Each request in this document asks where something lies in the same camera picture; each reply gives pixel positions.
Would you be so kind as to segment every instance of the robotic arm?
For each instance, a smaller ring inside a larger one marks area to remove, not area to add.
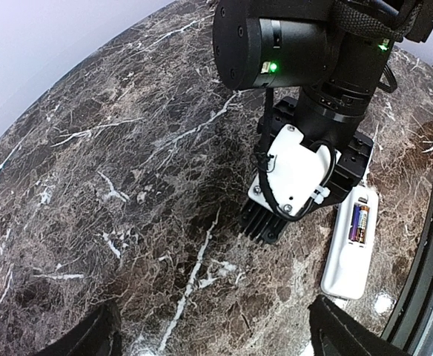
[[[266,91],[258,173],[240,217],[250,238],[274,243],[289,222],[358,185],[373,142],[357,128],[375,90],[397,88],[387,65],[394,43],[425,41],[432,30],[433,0],[220,0],[223,83]],[[301,87],[299,99],[273,106],[280,87]]]

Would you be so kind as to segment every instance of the white background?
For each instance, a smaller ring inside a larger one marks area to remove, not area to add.
[[[171,0],[0,0],[0,136],[47,89]],[[433,64],[427,44],[401,44]]]

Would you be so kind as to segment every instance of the white rectangular object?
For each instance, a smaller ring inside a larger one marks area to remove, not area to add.
[[[378,201],[374,190],[357,186],[340,204],[321,282],[324,293],[353,300],[363,296],[374,246]],[[363,209],[363,215],[359,215],[360,225],[365,224],[358,235],[352,231],[355,205]]]
[[[295,216],[322,182],[330,166],[330,151],[321,145],[313,152],[301,145],[304,135],[292,125],[277,134],[268,154],[274,158],[268,164],[268,181],[279,206],[291,206],[287,213]],[[248,190],[254,202],[272,211],[263,194],[255,193],[260,186],[256,176]]]

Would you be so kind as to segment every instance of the green light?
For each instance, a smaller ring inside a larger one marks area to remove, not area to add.
[[[277,64],[276,63],[271,63],[269,65],[269,70],[274,73],[277,70]]]

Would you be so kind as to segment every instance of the brown marble surface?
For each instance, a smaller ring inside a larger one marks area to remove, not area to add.
[[[232,93],[211,52],[213,7],[178,1],[74,68],[0,140],[0,355],[29,355],[103,300],[126,355],[299,355],[335,211],[274,246],[238,235],[262,92]],[[433,68],[391,56],[360,130],[380,195],[361,300],[376,333],[403,287],[433,178]],[[277,97],[296,90],[278,90]]]

